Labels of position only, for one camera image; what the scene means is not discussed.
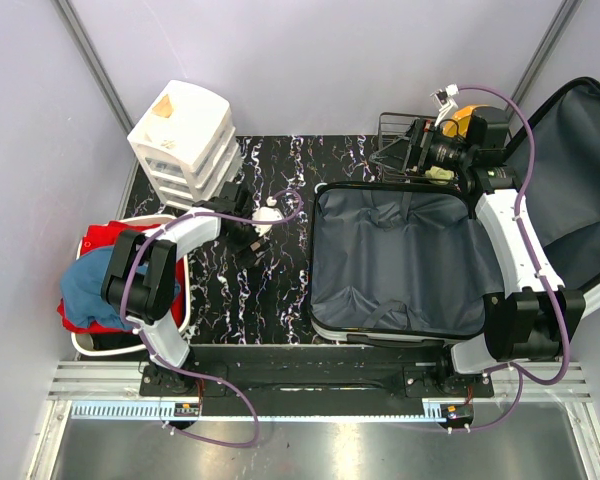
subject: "yellow object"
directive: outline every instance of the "yellow object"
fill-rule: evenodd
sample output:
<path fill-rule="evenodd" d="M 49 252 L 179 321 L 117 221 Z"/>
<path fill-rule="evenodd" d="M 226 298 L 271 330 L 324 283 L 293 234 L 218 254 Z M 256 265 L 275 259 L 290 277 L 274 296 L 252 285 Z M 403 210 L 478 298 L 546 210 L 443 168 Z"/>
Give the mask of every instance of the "yellow object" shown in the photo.
<path fill-rule="evenodd" d="M 424 172 L 424 176 L 431 179 L 431 183 L 436 185 L 446 185 L 449 180 L 452 180 L 454 173 L 451 170 L 445 170 L 440 167 L 431 167 L 429 170 Z"/>
<path fill-rule="evenodd" d="M 458 122 L 458 125 L 456 125 L 455 122 L 452 121 L 444 122 L 444 126 L 442 127 L 442 133 L 445 134 L 447 137 L 455 137 L 456 135 L 465 137 L 467 135 L 467 128 L 469 128 L 471 112 L 473 112 L 473 109 L 476 107 L 486 107 L 486 105 L 469 105 L 467 107 L 461 108 L 451 116 L 451 119 Z"/>

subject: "metal floor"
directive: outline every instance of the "metal floor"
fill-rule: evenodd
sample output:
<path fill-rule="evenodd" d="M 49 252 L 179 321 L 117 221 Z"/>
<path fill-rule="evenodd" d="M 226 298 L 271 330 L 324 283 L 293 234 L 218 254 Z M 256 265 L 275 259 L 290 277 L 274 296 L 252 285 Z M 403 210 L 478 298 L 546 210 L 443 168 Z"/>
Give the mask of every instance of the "metal floor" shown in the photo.
<path fill-rule="evenodd" d="M 496 417 L 477 405 L 476 424 Z M 433 428 L 420 425 L 417 428 Z M 244 441 L 252 427 L 200 423 L 196 433 Z M 170 437 L 156 423 L 70 420 L 55 479 L 555 479 L 586 478 L 566 412 L 522 404 L 502 426 L 458 434 L 389 424 L 264 424 L 260 446 L 237 450 Z"/>

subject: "gray wall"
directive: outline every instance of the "gray wall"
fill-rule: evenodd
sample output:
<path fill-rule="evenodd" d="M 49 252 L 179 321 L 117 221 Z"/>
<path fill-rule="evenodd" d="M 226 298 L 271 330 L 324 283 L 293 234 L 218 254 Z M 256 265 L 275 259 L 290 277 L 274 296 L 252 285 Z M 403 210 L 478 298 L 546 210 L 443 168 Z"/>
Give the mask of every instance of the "gray wall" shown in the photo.
<path fill-rule="evenodd" d="M 560 2 L 73 3 L 134 120 L 179 79 L 226 97 L 238 133 L 288 135 L 375 133 L 449 83 L 513 91 Z"/>
<path fill-rule="evenodd" d="M 582 2 L 523 110 L 531 114 L 560 86 L 582 75 L 600 80 L 600 0 Z M 600 418 L 600 310 L 582 320 L 573 352 L 582 362 Z"/>
<path fill-rule="evenodd" d="M 58 280 L 115 216 L 133 155 L 48 0 L 0 0 L 0 479 L 18 477 L 59 359 Z"/>

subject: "metal frame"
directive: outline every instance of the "metal frame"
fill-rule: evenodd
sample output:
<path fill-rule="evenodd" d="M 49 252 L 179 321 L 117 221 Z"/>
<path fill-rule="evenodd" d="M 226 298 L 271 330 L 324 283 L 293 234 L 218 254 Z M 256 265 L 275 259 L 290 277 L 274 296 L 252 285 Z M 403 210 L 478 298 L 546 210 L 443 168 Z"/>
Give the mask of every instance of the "metal frame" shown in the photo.
<path fill-rule="evenodd" d="M 536 51 L 533 53 L 527 68 L 525 68 L 522 77 L 518 81 L 516 88 L 513 90 L 511 99 L 517 105 L 520 105 L 526 98 L 533 83 L 540 75 L 545 63 L 551 56 L 553 49 L 558 44 L 560 37 L 578 11 L 578 7 L 580 7 L 581 3 L 582 0 L 562 0 L 557 12 L 551 19 L 551 23 L 544 32 Z M 507 113 L 507 118 L 511 121 L 514 115 L 513 109 L 507 106 L 505 112 Z"/>
<path fill-rule="evenodd" d="M 266 347 L 226 347 L 228 350 Z M 174 398 L 140 397 L 142 373 L 138 362 L 61 362 L 56 372 L 53 386 L 47 401 L 47 415 L 40 435 L 27 478 L 36 480 L 51 479 L 62 437 L 71 418 L 101 418 L 117 420 L 155 420 L 155 410 L 150 407 L 167 408 Z M 559 364 L 530 363 L 528 368 L 539 376 L 549 377 L 558 370 Z M 509 370 L 496 372 L 492 376 L 495 395 L 493 398 L 475 398 L 476 403 L 500 403 L 515 395 L 517 373 Z M 178 398 L 198 404 L 196 396 Z M 397 423 L 397 422 L 436 422 L 440 420 L 441 405 L 462 402 L 464 399 L 429 398 L 423 400 L 423 416 L 324 416 L 324 417 L 261 417 L 262 422 L 333 422 L 333 423 Z M 593 400 L 578 363 L 571 363 L 562 382 L 552 387 L 527 382 L 524 386 L 522 402 L 556 402 L 565 408 L 573 430 L 576 445 L 589 479 L 600 480 L 600 425 L 593 406 Z M 90 415 L 87 407 L 100 407 L 100 412 L 109 408 L 107 415 Z M 142 407 L 149 407 L 143 414 Z M 202 412 L 196 420 L 224 422 L 251 421 L 247 416 L 205 417 Z M 170 418 L 158 415 L 159 420 Z"/>
<path fill-rule="evenodd" d="M 85 65 L 91 72 L 91 75 L 93 75 L 93 79 L 98 85 L 102 96 L 109 105 L 111 113 L 113 113 L 114 117 L 120 124 L 120 127 L 125 132 L 125 135 L 129 134 L 133 129 L 134 122 L 122 103 L 120 95 L 114 87 L 113 82 L 109 78 L 102 60 L 100 60 L 100 57 L 93 46 L 91 38 L 89 37 L 89 34 L 87 33 L 82 21 L 80 20 L 80 17 L 78 16 L 78 13 L 75 10 L 75 7 L 70 0 L 51 0 L 51 3 L 53 3 L 54 7 L 56 8 L 58 16 L 64 23 L 67 32 L 69 32 L 71 38 L 73 38 L 76 48 L 80 52 Z M 118 211 L 116 212 L 116 218 L 118 219 L 122 218 L 124 215 L 124 210 L 129 200 L 131 187 L 133 186 L 133 181 L 136 177 L 137 171 L 138 162 L 134 161 L 131 171 L 129 172 L 129 176 L 127 177 L 127 181 L 125 182 L 122 198 L 120 199 L 120 205 L 118 206 Z"/>

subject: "open suitcase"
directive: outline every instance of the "open suitcase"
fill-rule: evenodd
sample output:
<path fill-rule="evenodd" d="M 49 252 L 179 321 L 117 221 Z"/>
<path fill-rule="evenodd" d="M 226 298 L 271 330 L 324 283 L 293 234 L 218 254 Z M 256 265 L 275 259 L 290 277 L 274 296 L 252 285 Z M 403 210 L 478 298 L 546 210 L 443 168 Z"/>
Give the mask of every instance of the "open suitcase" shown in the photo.
<path fill-rule="evenodd" d="M 536 166 L 527 207 L 565 286 L 600 282 L 600 84 L 573 80 L 530 118 Z M 524 177 L 520 130 L 507 164 Z M 486 232 L 452 186 L 332 183 L 316 194 L 308 310 L 330 340 L 466 340 L 502 276 Z"/>

